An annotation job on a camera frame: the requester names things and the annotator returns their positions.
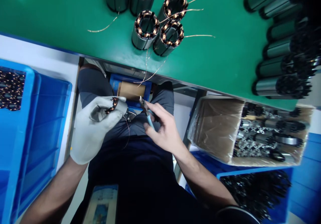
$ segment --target cardboard box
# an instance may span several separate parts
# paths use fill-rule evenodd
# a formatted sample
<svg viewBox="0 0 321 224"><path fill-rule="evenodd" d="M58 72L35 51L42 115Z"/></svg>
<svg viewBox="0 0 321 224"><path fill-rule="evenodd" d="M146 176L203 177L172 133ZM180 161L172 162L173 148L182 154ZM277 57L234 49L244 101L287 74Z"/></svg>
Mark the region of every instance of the cardboard box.
<svg viewBox="0 0 321 224"><path fill-rule="evenodd" d="M213 158L229 165L270 167L300 165L307 143L308 129L299 133L289 133L304 140L301 147L279 145L281 150L294 157L294 162L278 162L267 157L233 157L244 104L240 100L217 99L215 96L201 98L191 120L188 139ZM308 105L297 105L297 107L301 108L300 116L288 120L302 120L310 124L314 107Z"/></svg>

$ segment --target wrist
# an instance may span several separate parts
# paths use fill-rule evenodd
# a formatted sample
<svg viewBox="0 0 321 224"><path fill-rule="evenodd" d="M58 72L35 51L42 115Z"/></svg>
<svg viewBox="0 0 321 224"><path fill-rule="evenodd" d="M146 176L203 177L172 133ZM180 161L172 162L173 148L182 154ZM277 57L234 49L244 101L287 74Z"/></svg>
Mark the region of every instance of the wrist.
<svg viewBox="0 0 321 224"><path fill-rule="evenodd" d="M184 159L186 155L188 155L189 150L184 145L182 141L176 146L175 150L172 152L172 154L175 156L175 159L180 160Z"/></svg>

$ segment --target wire cutter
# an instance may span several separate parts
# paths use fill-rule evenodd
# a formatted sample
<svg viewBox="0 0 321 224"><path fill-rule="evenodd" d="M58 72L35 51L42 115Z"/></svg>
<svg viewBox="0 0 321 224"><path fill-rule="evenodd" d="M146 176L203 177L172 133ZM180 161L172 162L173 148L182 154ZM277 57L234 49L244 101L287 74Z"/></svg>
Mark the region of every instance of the wire cutter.
<svg viewBox="0 0 321 224"><path fill-rule="evenodd" d="M151 118L150 118L150 116L153 114L153 112L150 109L148 109L147 104L145 103L145 101L143 100L143 98L141 96L139 97L139 102L140 102L141 108L143 109L143 111L145 112L145 114L147 116L147 120L148 120L149 125L155 130L153 122L151 121Z"/></svg>

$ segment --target person's left hand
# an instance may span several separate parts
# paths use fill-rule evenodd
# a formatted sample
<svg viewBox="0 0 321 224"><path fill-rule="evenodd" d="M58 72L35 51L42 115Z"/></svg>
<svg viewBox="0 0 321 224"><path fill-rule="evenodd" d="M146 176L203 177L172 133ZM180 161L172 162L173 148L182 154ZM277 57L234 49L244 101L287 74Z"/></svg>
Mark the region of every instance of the person's left hand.
<svg viewBox="0 0 321 224"><path fill-rule="evenodd" d="M111 108L113 106L113 97L117 96L98 96L76 115L70 156L77 164L87 164L98 154L106 133L125 114L115 109L100 122L90 119L90 114L95 107ZM118 98L124 102L126 101L125 97Z"/></svg>

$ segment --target green table surface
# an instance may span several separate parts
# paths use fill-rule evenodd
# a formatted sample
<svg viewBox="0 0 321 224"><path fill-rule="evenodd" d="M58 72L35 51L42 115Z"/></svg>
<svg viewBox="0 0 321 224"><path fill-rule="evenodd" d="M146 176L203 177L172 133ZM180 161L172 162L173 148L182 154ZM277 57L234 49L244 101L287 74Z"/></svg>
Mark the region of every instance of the green table surface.
<svg viewBox="0 0 321 224"><path fill-rule="evenodd" d="M155 0L152 11L159 13L164 0ZM255 96L255 66L261 61L265 38L272 21L247 13L243 0L196 0L181 23L185 38L168 57L151 53L147 70L160 75L292 110L296 100L269 100ZM103 29L103 32L87 30ZM62 48L103 60L145 70L146 51L134 48L131 33L135 17L129 9L118 15L104 0L0 0L0 32Z"/></svg>

